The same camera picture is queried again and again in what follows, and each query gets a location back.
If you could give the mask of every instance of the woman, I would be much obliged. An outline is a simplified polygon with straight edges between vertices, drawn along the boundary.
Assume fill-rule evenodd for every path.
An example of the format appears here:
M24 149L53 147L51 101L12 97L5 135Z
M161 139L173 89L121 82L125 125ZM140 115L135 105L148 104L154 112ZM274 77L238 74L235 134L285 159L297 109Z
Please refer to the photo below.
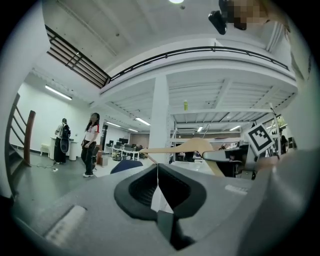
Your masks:
M86 126L85 136L81 144L81 159L85 164L85 173L83 174L83 177L85 178L92 177L94 175L92 157L97 144L98 134L100 132L99 121L100 115L98 113L93 113L88 125Z
M57 127L54 133L56 135L54 144L54 163L57 165L66 162L66 153L63 153L61 150L62 131L65 126L67 126L67 119L63 118L62 124Z

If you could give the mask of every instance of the staircase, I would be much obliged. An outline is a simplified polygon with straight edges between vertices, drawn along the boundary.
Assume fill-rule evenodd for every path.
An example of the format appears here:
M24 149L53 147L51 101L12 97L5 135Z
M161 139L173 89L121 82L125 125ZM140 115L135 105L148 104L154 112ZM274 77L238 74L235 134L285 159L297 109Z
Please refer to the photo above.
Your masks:
M24 167L30 167L30 142L31 142L31 134L32 127L34 124L36 113L34 111L30 111L27 122L23 119L19 109L18 109L18 101L20 95L17 93L11 112L9 116L9 120L6 127L5 133L5 167L6 167L6 175L11 188L13 199L16 197L17 193L17 185L20 180L22 171ZM15 117L15 112L20 116L23 124L25 125L25 129L21 127L19 122ZM24 135L24 140L22 140L15 129L12 126L13 121L16 122L18 128L21 130ZM17 136L21 144L23 145L23 156L10 144L10 133L11 131Z
M16 188L18 185L18 181L20 179L20 176L22 174L22 169L24 167L29 167L30 165L27 164L25 159L20 155L20 153L12 146L9 145L9 172L11 174L11 182L13 188Z

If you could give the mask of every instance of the cable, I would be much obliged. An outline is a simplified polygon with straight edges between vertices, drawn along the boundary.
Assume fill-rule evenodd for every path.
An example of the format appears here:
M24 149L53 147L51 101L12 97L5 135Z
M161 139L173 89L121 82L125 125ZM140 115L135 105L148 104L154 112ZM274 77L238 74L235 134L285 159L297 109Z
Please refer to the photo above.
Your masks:
M53 165L48 164L48 165L44 166L41 163L38 163L36 165L35 164L30 164L30 165L34 166L34 167L38 167L38 168L44 168L44 169L52 169L52 170L56 169L56 168L54 168L54 164Z

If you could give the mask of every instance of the fluorescent light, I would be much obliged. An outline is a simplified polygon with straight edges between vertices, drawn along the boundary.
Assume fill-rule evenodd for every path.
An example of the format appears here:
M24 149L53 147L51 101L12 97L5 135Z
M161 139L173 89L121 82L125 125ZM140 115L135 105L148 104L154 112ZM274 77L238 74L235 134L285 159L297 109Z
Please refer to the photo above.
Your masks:
M141 118L139 118L139 117L137 117L135 120L138 120L138 121L140 121L141 123L144 123L145 125L147 125L147 126L150 126L151 124L150 123L148 123L148 122L146 122L146 121L144 121L144 120L142 120Z
M233 130L235 130L235 129L238 129L238 128L240 128L240 127L241 127L241 125L238 125L238 126L232 128L232 129L230 130L230 132L233 131Z
M270 128L272 128L272 127L275 127L276 125L274 124L273 126L269 126L269 127L267 127L267 129L270 129Z
M116 126L116 127L121 127L120 125L114 124L114 123L112 123L112 122L106 122L106 123L109 124L109 125Z
M63 93L61 93L61 92L59 92L59 91L57 91L57 90L55 90L55 89L52 89L51 87L49 87L49 86L45 86L45 88L47 88L48 90L50 90L50 91L52 91L52 92L54 92L54 93L56 93L56 94L59 94L60 96L62 96L62 97L64 97L64 98L66 98L66 99L68 99L68 100L72 100L72 98L71 97L69 97L69 96L67 96L67 95L64 95Z
M184 0L169 0L173 4L181 4Z

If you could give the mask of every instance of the office desk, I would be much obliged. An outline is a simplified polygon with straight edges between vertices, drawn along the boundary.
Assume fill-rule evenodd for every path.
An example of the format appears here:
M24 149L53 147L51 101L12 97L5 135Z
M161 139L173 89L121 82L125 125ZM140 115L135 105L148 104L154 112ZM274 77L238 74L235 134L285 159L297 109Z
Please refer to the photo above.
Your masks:
M139 153L139 151L128 151L128 150L125 150L125 149L120 149L120 148L114 148L114 147L112 147L112 152L111 152L111 155L113 156L113 154L114 154L114 151L121 151L121 159L122 159L122 157L123 157L123 153L125 152L125 153L127 153L127 154L133 154L133 160L135 159L135 154L137 154L137 159L138 159L138 161L139 161L139 157L140 157L140 153Z

